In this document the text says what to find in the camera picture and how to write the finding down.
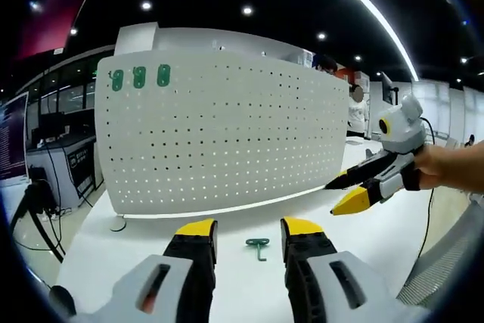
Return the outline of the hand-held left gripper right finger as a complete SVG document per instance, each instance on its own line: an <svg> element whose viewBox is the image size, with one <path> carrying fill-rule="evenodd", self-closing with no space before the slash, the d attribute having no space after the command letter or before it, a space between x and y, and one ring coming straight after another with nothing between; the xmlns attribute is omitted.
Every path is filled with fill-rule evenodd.
<svg viewBox="0 0 484 323"><path fill-rule="evenodd" d="M338 251L321 226L281 219L284 282L295 322L403 322L405 305L384 279L348 251Z"/></svg>

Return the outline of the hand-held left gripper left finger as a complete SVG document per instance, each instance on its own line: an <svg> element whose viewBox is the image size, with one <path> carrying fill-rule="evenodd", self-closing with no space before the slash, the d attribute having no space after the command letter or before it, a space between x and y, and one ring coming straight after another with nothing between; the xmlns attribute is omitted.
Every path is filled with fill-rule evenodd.
<svg viewBox="0 0 484 323"><path fill-rule="evenodd" d="M161 255L149 255L113 286L110 300L76 322L208 322L216 287L217 221L179 228Z"/></svg>

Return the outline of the person's right hand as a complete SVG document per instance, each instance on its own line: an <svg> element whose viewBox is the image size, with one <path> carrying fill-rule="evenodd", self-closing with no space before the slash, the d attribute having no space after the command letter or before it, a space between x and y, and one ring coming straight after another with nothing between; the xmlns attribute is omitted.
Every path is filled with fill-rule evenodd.
<svg viewBox="0 0 484 323"><path fill-rule="evenodd" d="M415 169L420 173L420 189L433 189L451 186L448 181L448 162L453 150L436 146L424 146L414 157Z"/></svg>

